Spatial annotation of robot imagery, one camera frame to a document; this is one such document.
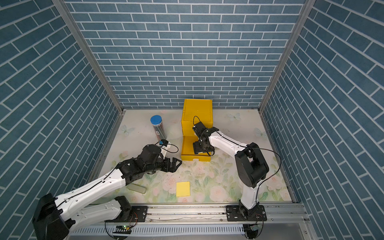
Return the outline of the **yellow drawer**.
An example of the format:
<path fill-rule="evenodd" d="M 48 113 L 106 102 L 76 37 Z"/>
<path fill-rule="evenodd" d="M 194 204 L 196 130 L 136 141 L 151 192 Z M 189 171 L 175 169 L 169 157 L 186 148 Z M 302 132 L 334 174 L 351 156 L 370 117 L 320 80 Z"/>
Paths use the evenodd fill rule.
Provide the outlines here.
<path fill-rule="evenodd" d="M 183 145 L 181 151 L 182 161 L 210 162 L 211 157 L 208 154 L 195 154 L 193 143 L 198 140 L 196 136 L 183 136 Z"/>

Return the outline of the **yellow sticky pad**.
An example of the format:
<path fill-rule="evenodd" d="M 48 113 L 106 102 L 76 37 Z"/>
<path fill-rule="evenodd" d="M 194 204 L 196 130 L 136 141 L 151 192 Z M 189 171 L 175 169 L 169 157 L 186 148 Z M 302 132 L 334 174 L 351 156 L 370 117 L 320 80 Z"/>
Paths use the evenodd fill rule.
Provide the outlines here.
<path fill-rule="evenodd" d="M 190 182 L 178 182 L 176 185 L 176 196 L 189 197 L 191 195 Z"/>

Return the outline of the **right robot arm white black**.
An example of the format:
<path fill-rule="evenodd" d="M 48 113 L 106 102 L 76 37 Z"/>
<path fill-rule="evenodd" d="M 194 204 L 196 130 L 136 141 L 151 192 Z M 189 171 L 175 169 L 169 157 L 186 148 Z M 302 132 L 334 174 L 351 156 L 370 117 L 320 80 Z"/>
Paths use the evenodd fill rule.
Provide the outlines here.
<path fill-rule="evenodd" d="M 243 183 L 240 203 L 247 210 L 259 204 L 259 189 L 267 180 L 269 166 L 261 149 L 255 143 L 244 144 L 224 135 L 219 129 L 206 128 L 201 123 L 193 126 L 198 140 L 193 143 L 196 154 L 214 153 L 216 148 L 235 159 L 237 172 Z"/>

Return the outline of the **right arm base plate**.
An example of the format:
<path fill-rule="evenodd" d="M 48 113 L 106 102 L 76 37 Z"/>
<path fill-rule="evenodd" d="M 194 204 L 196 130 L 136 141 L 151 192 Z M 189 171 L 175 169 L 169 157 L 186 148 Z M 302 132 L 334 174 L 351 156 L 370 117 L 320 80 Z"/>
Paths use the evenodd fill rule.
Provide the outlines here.
<path fill-rule="evenodd" d="M 228 222 L 267 221 L 267 215 L 263 205 L 256 205 L 251 210 L 248 210 L 240 203 L 239 205 L 228 205 L 225 209 Z"/>

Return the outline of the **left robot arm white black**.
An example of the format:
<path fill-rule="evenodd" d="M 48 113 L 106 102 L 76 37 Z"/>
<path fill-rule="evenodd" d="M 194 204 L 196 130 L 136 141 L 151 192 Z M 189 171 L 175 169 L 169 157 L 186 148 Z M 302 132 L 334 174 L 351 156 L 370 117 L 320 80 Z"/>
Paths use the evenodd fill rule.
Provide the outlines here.
<path fill-rule="evenodd" d="M 167 148 L 146 145 L 137 157 L 118 163 L 105 175 L 78 189 L 58 196 L 47 194 L 41 197 L 32 220 L 37 239 L 64 240 L 70 233 L 99 222 L 137 223 L 139 216 L 124 196 L 104 204 L 93 203 L 145 174 L 176 172 L 182 161 L 168 158 L 167 152 Z"/>

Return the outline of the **yellow drawer cabinet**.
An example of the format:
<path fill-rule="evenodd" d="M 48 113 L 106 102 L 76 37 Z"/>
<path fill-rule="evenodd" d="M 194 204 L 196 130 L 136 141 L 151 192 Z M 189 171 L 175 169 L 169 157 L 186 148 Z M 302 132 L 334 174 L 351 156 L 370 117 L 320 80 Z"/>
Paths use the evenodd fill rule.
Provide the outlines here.
<path fill-rule="evenodd" d="M 193 126 L 199 122 L 202 122 L 208 128 L 213 126 L 213 101 L 186 99 L 181 120 L 183 136 L 195 136 Z"/>

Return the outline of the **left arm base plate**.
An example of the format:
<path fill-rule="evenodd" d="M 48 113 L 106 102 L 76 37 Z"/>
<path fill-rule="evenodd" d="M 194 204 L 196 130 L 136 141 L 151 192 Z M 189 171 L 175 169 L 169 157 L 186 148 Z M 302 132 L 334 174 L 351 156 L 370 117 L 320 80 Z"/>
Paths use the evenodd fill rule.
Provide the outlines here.
<path fill-rule="evenodd" d="M 146 220 L 148 206 L 133 206 L 122 212 L 113 220 L 106 220 L 107 223 L 143 223 Z"/>

